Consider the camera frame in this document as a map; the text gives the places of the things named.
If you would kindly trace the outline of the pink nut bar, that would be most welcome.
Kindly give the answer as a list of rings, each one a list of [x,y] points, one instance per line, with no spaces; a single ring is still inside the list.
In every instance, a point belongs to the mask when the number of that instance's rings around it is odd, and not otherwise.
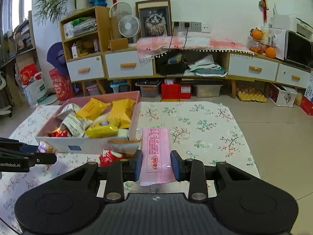
[[[141,151],[142,168],[139,176],[141,186],[172,183],[175,180],[171,166],[169,130],[166,128],[144,128]]]

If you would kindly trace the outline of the red white rice cracker pack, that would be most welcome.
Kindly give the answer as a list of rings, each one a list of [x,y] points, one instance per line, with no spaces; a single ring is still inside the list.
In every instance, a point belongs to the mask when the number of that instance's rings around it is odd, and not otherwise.
[[[110,166],[113,162],[123,159],[124,154],[114,152],[112,150],[103,150],[102,154],[99,156],[99,166],[107,167]]]

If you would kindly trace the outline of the red foil snack packet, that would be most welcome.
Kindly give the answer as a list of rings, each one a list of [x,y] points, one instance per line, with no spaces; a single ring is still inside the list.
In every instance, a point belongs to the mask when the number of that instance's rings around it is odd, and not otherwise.
[[[46,137],[68,137],[68,129],[56,129],[45,135]]]

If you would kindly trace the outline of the yellow blue-label snack pack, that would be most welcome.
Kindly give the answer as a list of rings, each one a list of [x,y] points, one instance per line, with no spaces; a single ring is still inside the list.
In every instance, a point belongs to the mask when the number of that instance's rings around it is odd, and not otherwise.
[[[97,121],[91,124],[86,130],[85,134],[88,138],[104,138],[115,136],[118,133],[118,128],[121,120],[117,118],[109,118]]]

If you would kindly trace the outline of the white triangular snack bag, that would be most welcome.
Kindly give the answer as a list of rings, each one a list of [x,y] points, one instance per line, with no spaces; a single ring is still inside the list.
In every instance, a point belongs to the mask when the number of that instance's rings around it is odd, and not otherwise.
[[[78,118],[74,113],[70,113],[67,115],[62,124],[67,127],[72,137],[83,137],[85,134],[85,130],[93,123],[92,120],[88,120],[85,118]]]

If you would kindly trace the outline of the gold foil snack bar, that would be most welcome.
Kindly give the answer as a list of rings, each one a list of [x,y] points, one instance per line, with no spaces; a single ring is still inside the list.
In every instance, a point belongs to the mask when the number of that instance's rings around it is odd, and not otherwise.
[[[57,154],[56,148],[54,148],[52,145],[50,145],[46,141],[40,141],[40,143],[38,145],[38,148],[37,148],[37,152],[40,152],[40,153],[53,153],[55,155]]]

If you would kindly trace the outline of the white orange-edged snack packet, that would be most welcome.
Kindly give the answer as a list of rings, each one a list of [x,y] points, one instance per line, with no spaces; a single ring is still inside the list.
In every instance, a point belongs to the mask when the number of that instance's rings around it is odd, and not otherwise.
[[[141,146],[141,140],[110,139],[108,144],[114,152],[134,155]]]

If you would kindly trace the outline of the floral tablecloth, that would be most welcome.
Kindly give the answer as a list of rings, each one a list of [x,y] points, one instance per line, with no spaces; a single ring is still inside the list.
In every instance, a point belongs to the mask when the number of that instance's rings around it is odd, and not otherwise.
[[[254,176],[259,172],[248,144],[228,107],[201,102],[143,102],[138,129],[166,128],[171,147],[182,158],[201,160],[205,165],[220,161],[230,163]],[[84,163],[98,161],[102,150],[88,153],[76,148],[72,153],[58,153],[51,167],[36,165],[28,173],[3,173],[1,178],[1,234],[18,234],[14,216],[19,196],[46,181]]]

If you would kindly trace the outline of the yellow snack pack right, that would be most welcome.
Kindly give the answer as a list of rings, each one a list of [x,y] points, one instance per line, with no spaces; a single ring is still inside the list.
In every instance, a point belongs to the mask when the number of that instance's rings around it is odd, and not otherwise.
[[[109,112],[108,119],[119,118],[120,129],[128,129],[131,124],[133,108],[136,104],[135,100],[132,99],[121,99],[112,102],[112,108]]]

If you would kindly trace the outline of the pink silver snack box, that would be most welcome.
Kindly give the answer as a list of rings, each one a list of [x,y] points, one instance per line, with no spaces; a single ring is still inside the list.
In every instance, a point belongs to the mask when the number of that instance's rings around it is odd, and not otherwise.
[[[71,98],[36,135],[59,153],[100,154],[117,150],[132,154],[141,108],[138,91]]]

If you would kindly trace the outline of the white shopping bag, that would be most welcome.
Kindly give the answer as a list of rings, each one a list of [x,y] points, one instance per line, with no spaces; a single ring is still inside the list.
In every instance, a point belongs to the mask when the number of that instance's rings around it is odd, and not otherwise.
[[[30,107],[40,105],[48,97],[48,89],[42,78],[42,72],[32,76],[28,85],[22,85],[22,89]]]

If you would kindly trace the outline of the white triangular bag in box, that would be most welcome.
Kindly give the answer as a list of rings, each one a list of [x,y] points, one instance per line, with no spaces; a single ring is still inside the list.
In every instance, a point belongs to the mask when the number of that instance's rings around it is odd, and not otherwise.
[[[75,103],[67,104],[60,113],[57,114],[57,118],[64,120],[69,114],[76,114],[80,110],[80,106]]]

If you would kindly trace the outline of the yellow snack pack left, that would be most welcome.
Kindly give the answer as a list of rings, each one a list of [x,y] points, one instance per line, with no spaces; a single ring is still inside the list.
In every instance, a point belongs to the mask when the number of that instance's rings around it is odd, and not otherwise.
[[[83,118],[87,120],[95,120],[111,105],[111,103],[105,103],[98,99],[91,98],[79,111],[76,112],[77,118]]]

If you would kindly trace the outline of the red storage box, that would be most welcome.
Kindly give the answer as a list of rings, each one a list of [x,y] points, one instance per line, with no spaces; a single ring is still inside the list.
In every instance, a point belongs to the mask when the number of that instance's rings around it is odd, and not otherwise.
[[[192,95],[191,85],[188,84],[161,84],[162,99],[190,99]]]

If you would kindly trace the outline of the red cylindrical snack tub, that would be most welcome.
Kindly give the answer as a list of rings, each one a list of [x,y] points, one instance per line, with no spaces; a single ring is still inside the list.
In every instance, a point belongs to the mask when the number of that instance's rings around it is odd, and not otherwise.
[[[49,75],[50,75],[57,99],[60,102],[64,102],[75,96],[73,85],[69,79],[69,76],[60,75],[57,69],[50,70]]]

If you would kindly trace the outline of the red gift bag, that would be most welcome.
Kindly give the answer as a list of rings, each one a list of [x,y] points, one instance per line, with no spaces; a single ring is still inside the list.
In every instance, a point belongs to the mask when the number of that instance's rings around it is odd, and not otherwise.
[[[25,66],[20,71],[20,81],[22,85],[29,85],[32,82],[32,78],[35,80],[42,79],[42,74],[38,71],[35,63]]]

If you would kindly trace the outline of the clear plastic storage bin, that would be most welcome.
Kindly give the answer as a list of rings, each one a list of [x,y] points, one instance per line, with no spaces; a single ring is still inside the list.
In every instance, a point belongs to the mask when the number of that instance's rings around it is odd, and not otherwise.
[[[198,98],[212,98],[220,95],[222,85],[195,85],[195,94]]]

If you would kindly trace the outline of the yellow egg tray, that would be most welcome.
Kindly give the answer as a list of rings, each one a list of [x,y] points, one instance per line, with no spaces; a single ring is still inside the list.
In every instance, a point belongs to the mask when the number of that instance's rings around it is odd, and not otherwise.
[[[261,90],[247,85],[239,85],[236,87],[236,94],[240,101],[253,101],[266,103],[267,98]]]

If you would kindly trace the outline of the purple hat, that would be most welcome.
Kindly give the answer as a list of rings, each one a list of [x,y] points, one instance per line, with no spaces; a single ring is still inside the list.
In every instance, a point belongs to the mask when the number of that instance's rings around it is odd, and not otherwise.
[[[61,42],[57,42],[49,48],[47,52],[47,62],[49,62],[61,76],[69,76]]]

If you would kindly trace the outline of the black bag on shelf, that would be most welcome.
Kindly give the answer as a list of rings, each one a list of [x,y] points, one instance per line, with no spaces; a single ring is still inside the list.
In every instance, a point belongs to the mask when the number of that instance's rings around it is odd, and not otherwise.
[[[179,49],[170,50],[166,54],[161,54],[155,58],[157,74],[166,76],[183,74],[189,67],[186,59]]]

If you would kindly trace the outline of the pink table runner cloth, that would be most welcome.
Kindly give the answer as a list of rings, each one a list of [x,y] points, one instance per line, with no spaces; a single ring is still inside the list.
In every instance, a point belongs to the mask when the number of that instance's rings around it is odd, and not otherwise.
[[[140,38],[136,43],[136,50],[141,60],[159,57],[169,50],[203,50],[208,52],[239,52],[254,53],[245,45],[227,39],[209,37],[147,37]]]

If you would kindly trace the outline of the small white desk fan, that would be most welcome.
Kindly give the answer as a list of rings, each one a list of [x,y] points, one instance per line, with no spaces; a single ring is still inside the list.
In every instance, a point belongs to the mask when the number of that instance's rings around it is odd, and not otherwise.
[[[123,37],[132,39],[133,43],[136,43],[141,30],[140,20],[136,16],[125,15],[118,23],[118,30]]]

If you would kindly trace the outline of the framed cat picture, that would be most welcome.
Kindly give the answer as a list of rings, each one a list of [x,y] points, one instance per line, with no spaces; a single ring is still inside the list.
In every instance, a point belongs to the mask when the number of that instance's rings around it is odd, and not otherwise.
[[[172,35],[170,0],[140,1],[135,6],[136,15],[141,22],[141,38]]]

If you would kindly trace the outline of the orange fruit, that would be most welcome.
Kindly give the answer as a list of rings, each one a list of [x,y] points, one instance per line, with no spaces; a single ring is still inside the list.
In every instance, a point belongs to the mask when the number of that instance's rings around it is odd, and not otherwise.
[[[276,58],[276,50],[274,47],[269,46],[265,49],[265,55],[268,58],[275,59]]]

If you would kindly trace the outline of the large white standing fan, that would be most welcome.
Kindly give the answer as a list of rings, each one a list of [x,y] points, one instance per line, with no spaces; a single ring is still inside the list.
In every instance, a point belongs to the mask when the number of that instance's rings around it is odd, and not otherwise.
[[[126,2],[116,2],[109,10],[110,17],[116,17],[118,21],[121,20],[121,18],[123,18],[124,16],[132,14],[132,7]]]

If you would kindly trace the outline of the black microwave oven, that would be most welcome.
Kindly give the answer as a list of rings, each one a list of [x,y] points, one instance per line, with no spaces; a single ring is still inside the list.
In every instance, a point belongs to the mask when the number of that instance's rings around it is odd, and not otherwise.
[[[301,35],[286,31],[284,60],[309,66],[312,59],[312,42]]]

